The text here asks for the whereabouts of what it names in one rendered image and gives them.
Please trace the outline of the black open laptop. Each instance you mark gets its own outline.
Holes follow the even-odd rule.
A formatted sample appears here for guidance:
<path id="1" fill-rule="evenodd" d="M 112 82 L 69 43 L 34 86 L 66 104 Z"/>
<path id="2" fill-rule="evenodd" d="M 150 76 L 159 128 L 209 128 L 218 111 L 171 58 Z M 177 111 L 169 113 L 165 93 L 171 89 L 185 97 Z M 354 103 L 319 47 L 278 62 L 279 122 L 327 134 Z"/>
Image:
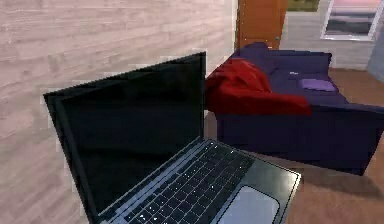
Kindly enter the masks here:
<path id="1" fill-rule="evenodd" d="M 203 52 L 44 96 L 89 224 L 285 224 L 300 174 L 204 136 Z"/>

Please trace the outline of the red blanket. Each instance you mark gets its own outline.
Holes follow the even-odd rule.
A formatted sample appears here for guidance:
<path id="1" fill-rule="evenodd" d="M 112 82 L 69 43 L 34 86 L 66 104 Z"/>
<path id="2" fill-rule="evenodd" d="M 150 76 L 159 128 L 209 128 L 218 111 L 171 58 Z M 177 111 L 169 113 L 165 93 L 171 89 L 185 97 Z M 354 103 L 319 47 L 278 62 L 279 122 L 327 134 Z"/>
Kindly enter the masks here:
<path id="1" fill-rule="evenodd" d="M 242 58 L 228 59 L 206 78 L 205 108 L 216 114 L 311 114 L 304 97 L 273 92 L 266 74 Z"/>

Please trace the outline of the brown wooden room door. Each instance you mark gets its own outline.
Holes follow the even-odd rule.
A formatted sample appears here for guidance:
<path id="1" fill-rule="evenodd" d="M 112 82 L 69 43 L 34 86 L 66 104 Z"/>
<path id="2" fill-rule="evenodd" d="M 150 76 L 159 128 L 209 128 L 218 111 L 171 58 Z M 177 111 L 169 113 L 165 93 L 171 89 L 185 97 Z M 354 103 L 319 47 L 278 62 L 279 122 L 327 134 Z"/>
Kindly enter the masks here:
<path id="1" fill-rule="evenodd" d="M 238 0 L 235 48 L 263 42 L 278 49 L 286 9 L 287 0 Z"/>

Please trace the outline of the light purple book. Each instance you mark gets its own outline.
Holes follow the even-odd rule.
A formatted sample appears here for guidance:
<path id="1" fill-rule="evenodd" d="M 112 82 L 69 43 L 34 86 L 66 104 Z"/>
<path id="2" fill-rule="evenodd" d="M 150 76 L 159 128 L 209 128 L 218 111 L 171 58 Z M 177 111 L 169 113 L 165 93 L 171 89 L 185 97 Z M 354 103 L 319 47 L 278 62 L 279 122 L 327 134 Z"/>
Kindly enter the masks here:
<path id="1" fill-rule="evenodd" d="M 326 80 L 317 80 L 317 79 L 302 79 L 299 81 L 299 84 L 302 88 L 308 90 L 317 90 L 317 91 L 327 91 L 335 92 L 337 88 L 333 83 Z"/>

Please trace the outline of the dark purple bed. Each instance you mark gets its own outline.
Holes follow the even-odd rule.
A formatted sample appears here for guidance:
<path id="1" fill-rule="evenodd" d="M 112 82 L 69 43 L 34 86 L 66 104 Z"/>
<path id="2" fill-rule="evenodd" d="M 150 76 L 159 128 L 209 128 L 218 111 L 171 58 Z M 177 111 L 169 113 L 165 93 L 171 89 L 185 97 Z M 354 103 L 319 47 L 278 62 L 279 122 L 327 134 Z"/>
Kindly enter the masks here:
<path id="1" fill-rule="evenodd" d="M 273 92 L 304 97 L 311 114 L 217 114 L 219 141 L 259 154 L 364 174 L 384 133 L 384 107 L 347 101 L 328 75 L 330 53 L 273 50 L 255 42 L 232 56 L 261 68 Z M 304 89 L 299 84 L 302 79 L 326 80 L 337 90 Z"/>

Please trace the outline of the green framed picture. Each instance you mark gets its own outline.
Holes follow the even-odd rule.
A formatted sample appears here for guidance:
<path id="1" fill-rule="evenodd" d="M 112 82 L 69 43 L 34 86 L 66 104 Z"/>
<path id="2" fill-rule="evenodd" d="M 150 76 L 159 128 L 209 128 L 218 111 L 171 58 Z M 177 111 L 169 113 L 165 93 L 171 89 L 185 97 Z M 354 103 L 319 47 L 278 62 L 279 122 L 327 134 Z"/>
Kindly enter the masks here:
<path id="1" fill-rule="evenodd" d="M 290 12 L 316 12 L 320 0 L 287 0 Z"/>

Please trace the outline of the white framed window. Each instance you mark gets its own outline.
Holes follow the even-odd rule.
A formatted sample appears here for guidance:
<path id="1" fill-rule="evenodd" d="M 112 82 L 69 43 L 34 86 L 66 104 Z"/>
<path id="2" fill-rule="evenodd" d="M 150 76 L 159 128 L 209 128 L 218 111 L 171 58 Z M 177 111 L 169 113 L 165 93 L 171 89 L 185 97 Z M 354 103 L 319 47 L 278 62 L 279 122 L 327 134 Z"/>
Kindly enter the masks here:
<path id="1" fill-rule="evenodd" d="M 384 11 L 384 0 L 331 0 L 321 38 L 372 41 Z"/>

